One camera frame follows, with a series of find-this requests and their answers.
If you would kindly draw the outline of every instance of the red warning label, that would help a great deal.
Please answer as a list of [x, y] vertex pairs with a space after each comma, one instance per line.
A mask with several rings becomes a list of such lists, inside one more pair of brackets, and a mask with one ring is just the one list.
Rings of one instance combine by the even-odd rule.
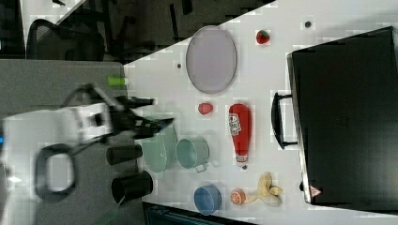
[[317, 188], [310, 186], [311, 196], [316, 197], [322, 193], [322, 191], [318, 190]]

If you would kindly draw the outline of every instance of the black mug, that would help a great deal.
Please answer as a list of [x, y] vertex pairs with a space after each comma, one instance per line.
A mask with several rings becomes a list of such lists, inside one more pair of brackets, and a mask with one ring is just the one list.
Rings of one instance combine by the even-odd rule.
[[148, 172], [136, 172], [133, 175], [115, 178], [112, 182], [112, 195], [117, 203], [121, 204], [144, 197], [153, 190], [153, 180]]
[[140, 158], [143, 155], [143, 149], [140, 144], [110, 147], [106, 151], [106, 159], [109, 165]]

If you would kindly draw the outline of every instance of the red fruit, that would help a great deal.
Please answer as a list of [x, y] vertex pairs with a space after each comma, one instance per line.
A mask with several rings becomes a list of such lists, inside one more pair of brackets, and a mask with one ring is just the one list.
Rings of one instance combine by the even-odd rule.
[[257, 33], [256, 39], [257, 39], [257, 43], [265, 44], [269, 41], [269, 35], [267, 32], [262, 30]]
[[198, 111], [200, 114], [208, 114], [213, 111], [213, 106], [210, 103], [205, 102], [199, 105]]

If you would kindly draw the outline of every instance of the briefcase handle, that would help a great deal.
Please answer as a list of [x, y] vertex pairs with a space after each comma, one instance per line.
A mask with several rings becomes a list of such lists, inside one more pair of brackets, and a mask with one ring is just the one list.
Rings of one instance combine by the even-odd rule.
[[283, 122], [282, 122], [282, 114], [281, 114], [281, 105], [279, 103], [280, 100], [285, 98], [291, 98], [292, 95], [279, 95], [278, 92], [275, 93], [274, 99], [272, 101], [272, 108], [271, 108], [271, 122], [272, 122], [272, 129], [274, 131], [274, 135], [276, 141], [284, 149], [288, 145], [298, 144], [298, 142], [285, 142], [283, 137]]

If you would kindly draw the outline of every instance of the mug handle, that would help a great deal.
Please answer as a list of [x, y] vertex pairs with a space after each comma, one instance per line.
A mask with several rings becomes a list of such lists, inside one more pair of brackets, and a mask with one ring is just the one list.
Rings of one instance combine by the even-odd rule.
[[206, 171], [206, 166], [205, 166], [205, 164], [199, 165], [199, 166], [195, 167], [195, 170], [196, 170], [197, 173], [205, 172], [205, 171]]

